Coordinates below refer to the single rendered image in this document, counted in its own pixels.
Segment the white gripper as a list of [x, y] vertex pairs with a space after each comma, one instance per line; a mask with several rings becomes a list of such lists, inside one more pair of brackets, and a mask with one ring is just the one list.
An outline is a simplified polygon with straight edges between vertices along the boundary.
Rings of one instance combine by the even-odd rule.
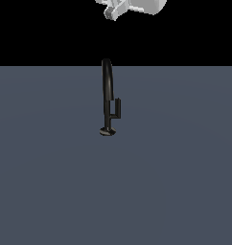
[[104, 16], [106, 19], [116, 21], [117, 18], [129, 10], [129, 0], [95, 0], [106, 5]]

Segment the black faucet with curved spout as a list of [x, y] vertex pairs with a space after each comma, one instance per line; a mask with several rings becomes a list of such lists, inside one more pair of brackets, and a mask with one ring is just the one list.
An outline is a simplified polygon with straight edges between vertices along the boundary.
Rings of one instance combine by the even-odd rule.
[[103, 96], [104, 96], [104, 127], [100, 129], [103, 136], [112, 136], [115, 130], [111, 128], [110, 102], [114, 100], [112, 66], [108, 58], [102, 61]]

